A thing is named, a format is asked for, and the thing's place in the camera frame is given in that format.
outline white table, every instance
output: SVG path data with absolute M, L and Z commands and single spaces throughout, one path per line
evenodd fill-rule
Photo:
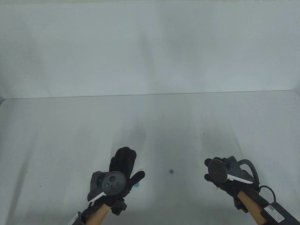
M 300 219 L 300 98 L 271 91 L 6 100 L 0 224 L 67 224 L 88 205 L 92 173 L 123 146 L 146 177 L 104 224 L 254 224 L 203 178 L 206 158 L 231 155 L 252 161 Z

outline white surface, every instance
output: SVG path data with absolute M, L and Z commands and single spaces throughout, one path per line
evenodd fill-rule
M 300 84 L 300 1 L 0 5 L 6 98 Z
M 206 158 L 231 155 L 252 161 L 299 220 L 299 112 L 290 91 L 6 100 L 0 224 L 67 224 L 88 206 L 92 173 L 123 146 L 146 177 L 104 224 L 253 224 L 203 177 Z

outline black cable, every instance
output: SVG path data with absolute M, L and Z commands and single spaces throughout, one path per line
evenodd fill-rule
M 259 187 L 259 191 L 260 191 L 261 188 L 267 188 L 267 189 L 269 189 L 272 192 L 272 194 L 273 194 L 274 202 L 276 202 L 275 193 L 273 192 L 273 190 L 270 187 L 268 187 L 266 185 L 262 185 L 262 186 Z

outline label on adapter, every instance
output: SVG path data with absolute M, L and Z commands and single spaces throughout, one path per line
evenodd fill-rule
M 282 220 L 284 220 L 284 217 L 271 205 L 265 207 L 265 210 L 268 214 L 270 214 L 271 217 L 273 217 L 278 223 L 280 223 Z
M 68 223 L 68 225 L 72 225 L 78 218 L 78 213 L 73 217 L 73 219 Z

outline hand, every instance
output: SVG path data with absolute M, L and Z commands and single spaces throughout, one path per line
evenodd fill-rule
M 218 157 L 215 157 L 213 159 L 218 159 L 222 162 L 225 162 L 226 163 L 226 158 L 224 159 L 221 159 L 221 158 L 218 158 Z M 208 166 L 208 164 L 210 163 L 212 159 L 206 159 L 204 161 L 204 164 L 206 166 Z M 220 182 L 216 182 L 214 181 L 209 174 L 205 174 L 204 178 L 207 180 L 207 181 L 210 181 L 212 182 L 214 185 L 216 185 L 217 187 L 219 187 L 220 189 L 222 189 L 223 191 L 227 192 L 227 194 L 229 194 L 231 197 L 233 198 L 237 198 L 237 195 L 240 191 L 243 191 L 249 187 L 253 187 L 255 190 L 258 190 L 258 184 L 246 184 L 246 183 L 243 183 L 243 182 L 239 182 L 239 181 L 236 181 L 236 180 L 227 180 L 226 182 L 224 183 L 220 183 Z
M 109 172 L 119 171 L 123 173 L 126 178 L 126 186 L 119 194 L 114 196 L 102 196 L 97 199 L 93 205 L 89 205 L 89 207 L 82 212 L 81 219 L 83 222 L 86 221 L 89 215 L 100 209 L 103 204 L 110 207 L 112 212 L 116 215 L 119 215 L 122 210 L 125 210 L 124 207 L 122 207 L 124 205 L 124 197 L 129 194 L 135 184 L 145 177 L 145 172 L 139 171 L 130 178 L 136 157 L 136 152 L 129 147 L 120 148 L 116 152 L 110 161 Z
M 126 177 L 126 186 L 121 193 L 114 196 L 102 196 L 95 203 L 102 202 L 113 208 L 119 206 L 124 201 L 123 198 L 129 194 L 132 187 L 145 177 L 145 172 L 139 171 L 130 178 L 136 157 L 136 152 L 129 147 L 118 149 L 110 161 L 109 173 L 112 171 L 123 173 Z

